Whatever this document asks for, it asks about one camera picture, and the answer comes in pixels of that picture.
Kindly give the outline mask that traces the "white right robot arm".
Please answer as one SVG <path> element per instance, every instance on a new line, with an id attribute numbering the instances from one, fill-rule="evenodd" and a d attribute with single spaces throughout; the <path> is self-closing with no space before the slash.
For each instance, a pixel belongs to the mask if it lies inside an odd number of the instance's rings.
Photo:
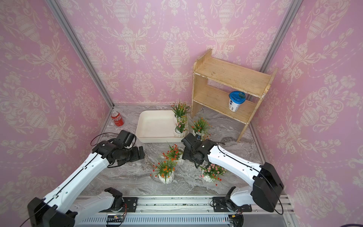
<path id="1" fill-rule="evenodd" d="M 181 142 L 185 146 L 182 159 L 199 167 L 203 162 L 216 164 L 244 180 L 248 186 L 232 187 L 224 201 L 231 212 L 251 212 L 251 206 L 257 205 L 267 212 L 275 212 L 284 185 L 274 166 L 268 162 L 260 165 L 234 155 L 219 142 L 200 141 L 192 133 Z"/>

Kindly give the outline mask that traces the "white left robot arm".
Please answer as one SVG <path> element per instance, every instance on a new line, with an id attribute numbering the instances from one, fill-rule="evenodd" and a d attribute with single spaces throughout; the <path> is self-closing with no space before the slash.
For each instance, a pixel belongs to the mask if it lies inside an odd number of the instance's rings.
<path id="1" fill-rule="evenodd" d="M 144 149 L 137 147 L 136 141 L 135 134 L 122 130 L 116 138 L 94 145 L 86 160 L 63 183 L 43 198 L 35 197 L 29 202 L 27 210 L 30 225 L 73 227 L 100 211 L 127 213 L 123 193 L 112 187 L 81 203 L 74 202 L 103 170 L 144 159 Z"/>

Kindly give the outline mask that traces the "red flower pot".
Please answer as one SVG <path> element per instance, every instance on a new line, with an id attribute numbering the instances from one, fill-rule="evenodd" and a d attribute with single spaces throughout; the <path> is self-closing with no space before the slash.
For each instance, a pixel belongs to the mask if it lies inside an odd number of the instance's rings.
<path id="1" fill-rule="evenodd" d="M 167 160 L 173 161 L 178 165 L 182 165 L 184 160 L 182 159 L 184 150 L 177 144 L 169 145 L 169 149 L 163 152 L 163 157 Z"/>

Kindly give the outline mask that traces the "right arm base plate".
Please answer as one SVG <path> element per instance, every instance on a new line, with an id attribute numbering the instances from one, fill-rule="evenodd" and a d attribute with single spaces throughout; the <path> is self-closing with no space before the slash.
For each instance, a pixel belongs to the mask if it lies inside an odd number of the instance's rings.
<path id="1" fill-rule="evenodd" d="M 251 205 L 236 206 L 231 201 L 225 200 L 225 197 L 213 197 L 210 202 L 210 206 L 213 208 L 214 212 L 234 212 L 234 213 L 244 213 L 252 212 Z"/>

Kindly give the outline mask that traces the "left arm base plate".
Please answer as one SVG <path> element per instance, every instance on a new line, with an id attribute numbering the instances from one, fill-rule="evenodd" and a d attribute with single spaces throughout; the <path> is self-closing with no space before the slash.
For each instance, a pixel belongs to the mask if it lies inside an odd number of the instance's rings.
<path id="1" fill-rule="evenodd" d="M 138 197 L 119 197 L 115 198 L 110 210 L 112 212 L 135 212 Z"/>

